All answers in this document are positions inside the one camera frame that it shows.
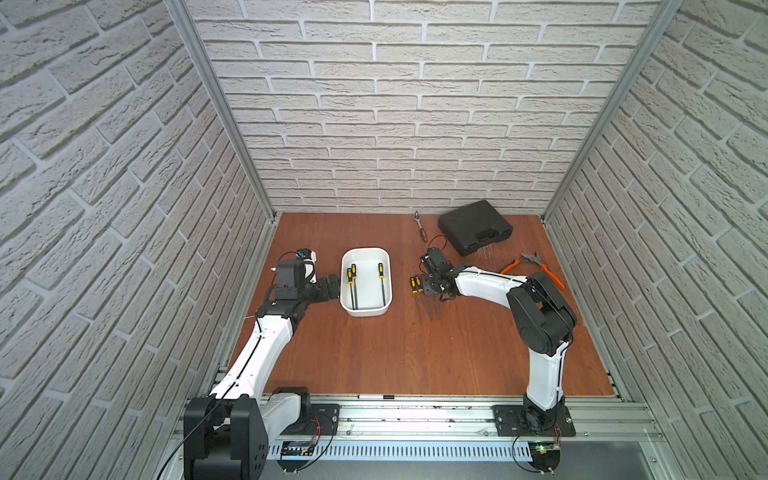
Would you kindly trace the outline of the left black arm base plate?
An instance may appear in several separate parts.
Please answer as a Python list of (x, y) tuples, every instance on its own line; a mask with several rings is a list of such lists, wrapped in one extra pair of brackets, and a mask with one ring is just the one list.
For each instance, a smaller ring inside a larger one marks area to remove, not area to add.
[(338, 431), (339, 404), (313, 404), (308, 415), (289, 425), (283, 436), (312, 436), (317, 433), (321, 437), (335, 435)]

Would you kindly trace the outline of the white plastic storage box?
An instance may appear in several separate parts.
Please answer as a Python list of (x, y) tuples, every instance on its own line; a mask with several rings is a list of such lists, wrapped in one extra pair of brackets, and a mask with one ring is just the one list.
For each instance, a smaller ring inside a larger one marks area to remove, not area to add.
[[(385, 271), (385, 286), (387, 305), (382, 307), (381, 287), (378, 275), (378, 263), (383, 262)], [(359, 295), (358, 310), (351, 310), (346, 269), (352, 263), (357, 268), (357, 291)], [(355, 248), (348, 250), (341, 260), (341, 293), (340, 303), (343, 309), (352, 317), (377, 317), (387, 312), (393, 300), (392, 274), (390, 256), (379, 247)]]

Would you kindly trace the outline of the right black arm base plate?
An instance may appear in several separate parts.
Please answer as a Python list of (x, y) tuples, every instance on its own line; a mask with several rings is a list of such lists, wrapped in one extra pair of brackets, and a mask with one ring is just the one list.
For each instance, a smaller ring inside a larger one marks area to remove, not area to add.
[(570, 411), (567, 407), (560, 406), (544, 420), (540, 427), (532, 427), (526, 419), (526, 408), (523, 405), (494, 405), (492, 407), (493, 420), (499, 437), (575, 437), (576, 430)]

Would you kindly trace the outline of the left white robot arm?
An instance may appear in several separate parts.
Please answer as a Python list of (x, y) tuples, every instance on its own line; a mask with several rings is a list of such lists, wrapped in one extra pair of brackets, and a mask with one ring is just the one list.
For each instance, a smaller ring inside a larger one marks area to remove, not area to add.
[(336, 274), (317, 275), (310, 249), (276, 265), (248, 342), (211, 392), (185, 407), (184, 437), (175, 448), (183, 454), (185, 478), (257, 479), (270, 444), (309, 418), (311, 399), (304, 387), (285, 388), (268, 401), (262, 395), (309, 306), (339, 299), (340, 285)]

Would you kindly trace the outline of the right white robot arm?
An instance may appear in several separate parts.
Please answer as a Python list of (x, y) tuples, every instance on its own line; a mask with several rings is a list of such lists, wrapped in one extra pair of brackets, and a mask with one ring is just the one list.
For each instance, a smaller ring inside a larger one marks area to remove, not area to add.
[(438, 248), (420, 257), (426, 293), (475, 297), (508, 308), (529, 351), (528, 385), (520, 422), (530, 434), (561, 433), (565, 409), (564, 364), (574, 342), (577, 316), (559, 288), (544, 273), (510, 276), (476, 266), (454, 266)]

